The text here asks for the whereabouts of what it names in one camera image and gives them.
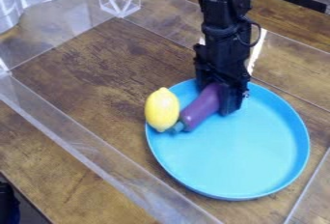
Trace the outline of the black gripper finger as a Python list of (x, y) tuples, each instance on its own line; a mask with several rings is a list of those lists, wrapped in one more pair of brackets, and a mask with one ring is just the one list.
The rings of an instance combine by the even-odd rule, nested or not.
[(209, 71), (197, 71), (196, 72), (196, 84), (199, 87), (199, 90), (201, 91), (205, 86), (215, 82), (215, 79), (212, 77), (212, 73)]
[(241, 101), (248, 96), (248, 89), (239, 89), (228, 85), (220, 87), (220, 107), (221, 116), (228, 116), (240, 109)]

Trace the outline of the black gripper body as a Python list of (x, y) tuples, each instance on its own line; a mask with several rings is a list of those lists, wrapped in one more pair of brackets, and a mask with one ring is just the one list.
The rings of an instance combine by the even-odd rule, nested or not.
[(204, 44), (193, 46), (195, 70), (209, 71), (215, 82), (244, 89), (249, 75), (244, 61), (249, 56), (251, 26), (232, 25), (225, 29), (203, 25)]

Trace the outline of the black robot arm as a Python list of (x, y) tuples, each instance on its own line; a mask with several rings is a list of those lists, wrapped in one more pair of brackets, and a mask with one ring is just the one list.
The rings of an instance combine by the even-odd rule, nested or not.
[(249, 80), (244, 66), (252, 46), (252, 22), (244, 16), (249, 0), (199, 0), (199, 4), (204, 44), (193, 46), (197, 86), (220, 87), (217, 111), (227, 116), (240, 108)]

